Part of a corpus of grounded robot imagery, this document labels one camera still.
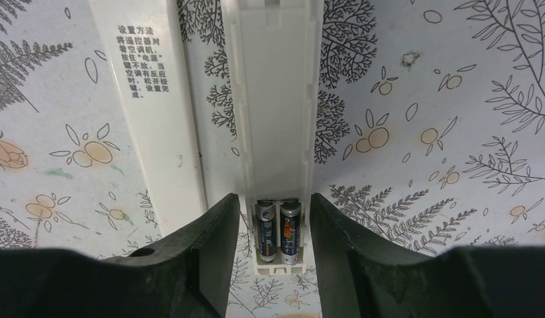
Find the white remote battery cover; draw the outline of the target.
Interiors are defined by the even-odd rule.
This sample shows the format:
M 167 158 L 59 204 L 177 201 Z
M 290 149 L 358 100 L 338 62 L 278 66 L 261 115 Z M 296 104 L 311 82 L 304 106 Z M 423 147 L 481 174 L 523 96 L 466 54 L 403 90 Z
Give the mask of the white remote battery cover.
M 158 228 L 204 214 L 200 168 L 175 1 L 91 1 L 93 15 Z

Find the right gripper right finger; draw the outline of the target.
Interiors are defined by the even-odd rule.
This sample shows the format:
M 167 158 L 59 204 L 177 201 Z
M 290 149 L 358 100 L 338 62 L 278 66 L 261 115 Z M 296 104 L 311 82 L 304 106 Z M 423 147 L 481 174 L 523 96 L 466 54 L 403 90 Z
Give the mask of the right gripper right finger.
M 456 247 L 429 257 L 311 197 L 324 317 L 545 317 L 545 246 Z

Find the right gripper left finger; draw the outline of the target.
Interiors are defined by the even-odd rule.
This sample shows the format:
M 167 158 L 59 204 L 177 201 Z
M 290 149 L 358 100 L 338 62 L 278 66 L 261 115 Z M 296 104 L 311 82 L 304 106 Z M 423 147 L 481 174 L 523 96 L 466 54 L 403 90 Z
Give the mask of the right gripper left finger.
M 225 317 L 239 230 L 230 193 L 128 256 L 0 250 L 0 317 Z

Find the white remote control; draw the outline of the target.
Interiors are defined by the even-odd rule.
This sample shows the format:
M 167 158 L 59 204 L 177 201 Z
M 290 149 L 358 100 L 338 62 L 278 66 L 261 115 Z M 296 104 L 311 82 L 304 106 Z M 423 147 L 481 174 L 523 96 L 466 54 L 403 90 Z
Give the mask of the white remote control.
M 242 197 L 255 273 L 303 274 L 309 214 L 324 4 L 322 1 L 222 1 L 225 52 L 235 115 Z M 297 263 L 280 251 L 280 205 L 301 204 Z M 276 258 L 259 257 L 256 204 L 276 207 Z

